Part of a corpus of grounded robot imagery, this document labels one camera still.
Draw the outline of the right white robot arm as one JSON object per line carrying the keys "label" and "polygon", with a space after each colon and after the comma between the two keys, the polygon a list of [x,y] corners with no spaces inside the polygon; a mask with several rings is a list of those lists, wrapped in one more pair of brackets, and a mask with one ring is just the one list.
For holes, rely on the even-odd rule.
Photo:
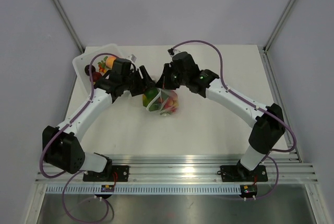
{"label": "right white robot arm", "polygon": [[249,180],[285,133],[282,109],[275,103],[267,107],[251,102],[250,98],[224,87],[218,74],[208,69],[199,69],[187,52],[169,49],[168,53],[172,60],[164,65],[156,84],[158,88],[176,90],[185,86],[190,92],[224,106],[252,128],[249,147],[236,165],[238,177]]}

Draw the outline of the green lime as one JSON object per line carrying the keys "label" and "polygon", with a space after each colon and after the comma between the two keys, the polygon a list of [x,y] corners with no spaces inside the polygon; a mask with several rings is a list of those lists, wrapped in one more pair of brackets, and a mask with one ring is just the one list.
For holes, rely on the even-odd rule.
{"label": "green lime", "polygon": [[148,100],[152,100],[159,94],[159,92],[160,92],[159,88],[150,88],[144,93],[144,96]]}

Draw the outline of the right small circuit board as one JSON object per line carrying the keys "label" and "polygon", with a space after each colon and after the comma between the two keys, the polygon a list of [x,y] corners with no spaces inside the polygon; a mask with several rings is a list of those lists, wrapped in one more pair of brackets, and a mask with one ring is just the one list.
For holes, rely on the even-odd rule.
{"label": "right small circuit board", "polygon": [[241,185],[241,198],[254,198],[257,195],[258,187],[256,184],[254,185]]}

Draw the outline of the small circuit board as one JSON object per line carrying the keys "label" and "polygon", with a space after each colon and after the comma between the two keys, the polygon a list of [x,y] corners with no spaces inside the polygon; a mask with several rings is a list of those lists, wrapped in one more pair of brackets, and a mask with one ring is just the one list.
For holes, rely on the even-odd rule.
{"label": "small circuit board", "polygon": [[258,187],[256,184],[254,185],[241,185],[241,198],[254,198],[257,195]]}
{"label": "small circuit board", "polygon": [[114,185],[101,185],[102,192],[114,192],[115,187]]}

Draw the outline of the clear zip top bag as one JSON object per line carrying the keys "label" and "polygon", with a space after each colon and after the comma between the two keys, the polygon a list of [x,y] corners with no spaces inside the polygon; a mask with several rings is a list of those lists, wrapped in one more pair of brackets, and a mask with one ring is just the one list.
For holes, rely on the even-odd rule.
{"label": "clear zip top bag", "polygon": [[128,101],[133,107],[163,116],[174,114],[179,106],[178,95],[174,90],[157,87],[148,88],[139,96],[128,95]]}

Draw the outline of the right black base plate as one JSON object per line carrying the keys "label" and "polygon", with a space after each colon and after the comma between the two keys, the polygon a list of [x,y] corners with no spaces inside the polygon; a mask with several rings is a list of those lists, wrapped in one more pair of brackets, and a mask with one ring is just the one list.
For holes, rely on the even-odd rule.
{"label": "right black base plate", "polygon": [[222,182],[268,182],[267,170],[263,165],[258,165],[249,171],[237,165],[223,165],[217,171]]}

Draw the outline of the dark plum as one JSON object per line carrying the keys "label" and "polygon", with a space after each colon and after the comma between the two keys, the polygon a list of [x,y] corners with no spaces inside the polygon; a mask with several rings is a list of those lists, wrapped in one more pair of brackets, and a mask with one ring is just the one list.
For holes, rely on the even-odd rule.
{"label": "dark plum", "polygon": [[102,77],[102,75],[96,71],[96,68],[94,66],[86,65],[84,68],[84,72],[87,76],[90,76],[91,74],[93,82],[98,81]]}

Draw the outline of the orange peach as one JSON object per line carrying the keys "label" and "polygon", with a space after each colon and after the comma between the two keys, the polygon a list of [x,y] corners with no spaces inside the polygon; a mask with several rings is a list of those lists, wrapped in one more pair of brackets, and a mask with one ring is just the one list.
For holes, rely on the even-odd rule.
{"label": "orange peach", "polygon": [[117,57],[115,56],[108,56],[106,59],[105,59],[105,64],[106,64],[106,67],[108,68],[112,68],[113,66],[113,63],[114,61],[117,59]]}

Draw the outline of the small orange fruit sprig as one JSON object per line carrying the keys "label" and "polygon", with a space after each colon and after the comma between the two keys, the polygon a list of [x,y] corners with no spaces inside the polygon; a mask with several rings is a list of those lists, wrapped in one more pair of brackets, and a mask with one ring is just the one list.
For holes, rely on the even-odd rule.
{"label": "small orange fruit sprig", "polygon": [[99,68],[99,72],[101,74],[105,74],[108,70],[108,67],[106,65],[106,60],[108,59],[108,57],[104,57],[101,61],[98,62],[98,68]]}

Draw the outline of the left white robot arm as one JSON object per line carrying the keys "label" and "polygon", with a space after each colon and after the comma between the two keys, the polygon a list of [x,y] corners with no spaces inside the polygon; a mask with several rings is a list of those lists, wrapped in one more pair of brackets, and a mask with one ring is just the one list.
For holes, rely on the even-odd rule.
{"label": "left white robot arm", "polygon": [[130,60],[117,58],[109,71],[91,82],[90,96],[68,119],[56,127],[47,126],[44,129],[41,173],[46,178],[52,178],[43,169],[43,164],[48,163],[63,173],[92,171],[99,180],[109,180],[113,174],[111,160],[104,155],[85,152],[80,142],[98,116],[124,92],[129,91],[134,97],[154,86],[143,65],[135,68]]}

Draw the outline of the white plastic basket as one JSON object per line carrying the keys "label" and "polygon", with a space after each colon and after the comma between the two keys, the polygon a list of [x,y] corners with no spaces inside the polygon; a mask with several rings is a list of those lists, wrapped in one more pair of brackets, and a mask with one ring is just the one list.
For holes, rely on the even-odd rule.
{"label": "white plastic basket", "polygon": [[92,63],[97,72],[99,72],[98,62],[101,61],[104,57],[108,57],[111,56],[110,54],[114,54],[117,57],[128,59],[129,56],[124,54],[116,44],[107,44],[104,46],[87,47],[84,54],[75,57],[73,59],[73,67],[76,72],[78,82],[87,95],[91,94],[91,82],[89,76],[85,74],[84,68],[86,65],[90,64],[91,60],[96,55],[101,53],[107,53],[107,55],[101,55],[97,57]]}

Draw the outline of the left small circuit board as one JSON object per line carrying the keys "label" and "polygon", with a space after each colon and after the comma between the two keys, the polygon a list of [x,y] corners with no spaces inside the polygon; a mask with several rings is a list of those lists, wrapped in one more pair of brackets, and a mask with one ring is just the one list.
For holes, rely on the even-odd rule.
{"label": "left small circuit board", "polygon": [[114,192],[115,187],[114,185],[101,185],[102,192]]}

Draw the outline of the yellow red mango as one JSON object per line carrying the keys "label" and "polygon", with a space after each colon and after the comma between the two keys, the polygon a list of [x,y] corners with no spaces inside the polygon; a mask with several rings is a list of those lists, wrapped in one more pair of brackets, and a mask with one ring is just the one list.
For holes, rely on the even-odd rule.
{"label": "yellow red mango", "polygon": [[144,94],[142,96],[142,105],[149,111],[156,101],[157,94]]}

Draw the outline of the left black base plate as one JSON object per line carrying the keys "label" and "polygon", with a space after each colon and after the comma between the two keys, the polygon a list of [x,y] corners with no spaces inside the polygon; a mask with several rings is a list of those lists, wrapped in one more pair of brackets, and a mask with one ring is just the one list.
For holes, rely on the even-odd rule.
{"label": "left black base plate", "polygon": [[89,171],[83,175],[84,182],[127,182],[129,177],[129,166],[108,165],[102,172]]}

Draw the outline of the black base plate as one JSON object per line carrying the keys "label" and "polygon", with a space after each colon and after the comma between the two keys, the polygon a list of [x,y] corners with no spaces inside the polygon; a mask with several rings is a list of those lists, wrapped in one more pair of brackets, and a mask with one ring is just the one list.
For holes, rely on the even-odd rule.
{"label": "black base plate", "polygon": [[129,166],[108,165],[102,172],[89,171],[83,175],[84,182],[127,182],[129,177]]}
{"label": "black base plate", "polygon": [[263,165],[258,165],[249,171],[237,165],[223,165],[217,171],[222,182],[268,182],[267,170]]}

